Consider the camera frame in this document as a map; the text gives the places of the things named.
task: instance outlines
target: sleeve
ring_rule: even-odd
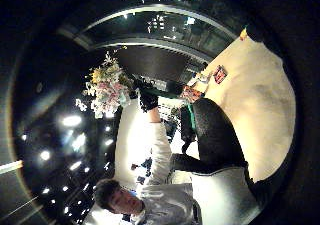
[[[152,142],[151,175],[146,185],[164,184],[170,172],[171,148],[163,123],[150,123]]]

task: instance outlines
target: man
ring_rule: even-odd
[[[137,197],[115,180],[101,180],[96,185],[95,201],[112,213],[131,214],[133,224],[198,224],[192,184],[166,184],[171,149],[157,108],[157,97],[142,94],[140,100],[153,134],[151,175]]]

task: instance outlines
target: glass railing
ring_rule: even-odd
[[[66,23],[77,24],[79,30],[97,19],[128,7],[165,4],[191,9],[221,22],[238,34],[248,23],[248,16],[230,0],[92,0],[82,5]]]
[[[87,50],[117,39],[151,38],[215,58],[248,23],[229,0],[91,0],[59,32]]]
[[[205,52],[211,57],[216,57],[233,41],[228,34],[204,21],[168,12],[121,15],[92,27],[83,35],[98,46],[121,38],[165,40]]]

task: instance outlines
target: green object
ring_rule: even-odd
[[[196,123],[195,123],[194,114],[193,114],[193,109],[192,109],[192,107],[191,107],[191,104],[188,104],[188,109],[189,109],[189,112],[190,112],[191,126],[192,126],[193,131],[195,131],[195,129],[196,129]]]

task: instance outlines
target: ceiling light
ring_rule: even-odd
[[[89,187],[89,183],[86,184],[86,186],[83,188],[83,191],[87,190],[88,187]]]
[[[66,127],[74,127],[79,125],[80,123],[81,123],[81,117],[77,115],[68,116],[62,120],[62,124]]]
[[[43,189],[42,194],[47,194],[49,191],[50,191],[49,188],[45,188],[45,189]]]
[[[70,167],[70,170],[75,170],[75,169],[77,169],[80,165],[81,165],[81,161],[79,161],[79,162],[76,162],[76,163],[74,163],[74,164],[72,164],[72,166]]]
[[[50,158],[50,153],[48,151],[43,151],[42,153],[40,153],[40,157],[47,161]]]
[[[86,142],[86,135],[81,133],[72,143],[73,150],[77,152]]]
[[[106,145],[106,146],[109,146],[109,145],[111,145],[113,143],[113,139],[108,139],[104,144]]]
[[[194,22],[195,22],[195,19],[194,19],[194,18],[188,17],[187,25],[188,25],[188,24],[194,24]]]

